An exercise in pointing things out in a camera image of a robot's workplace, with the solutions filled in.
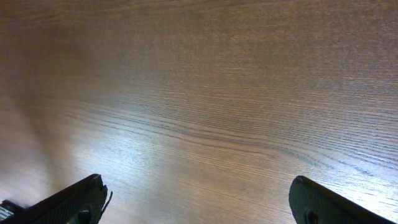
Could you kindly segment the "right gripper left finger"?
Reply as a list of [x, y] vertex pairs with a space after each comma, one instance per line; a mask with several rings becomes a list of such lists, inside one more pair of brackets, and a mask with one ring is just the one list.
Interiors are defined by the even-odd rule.
[[91, 174], [28, 208], [2, 201], [1, 224], [98, 224], [112, 196], [101, 176]]

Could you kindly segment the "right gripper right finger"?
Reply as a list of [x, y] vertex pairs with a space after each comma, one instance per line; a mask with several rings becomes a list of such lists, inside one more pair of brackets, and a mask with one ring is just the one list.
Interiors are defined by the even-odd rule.
[[303, 175], [290, 185], [289, 206], [298, 224], [394, 224]]

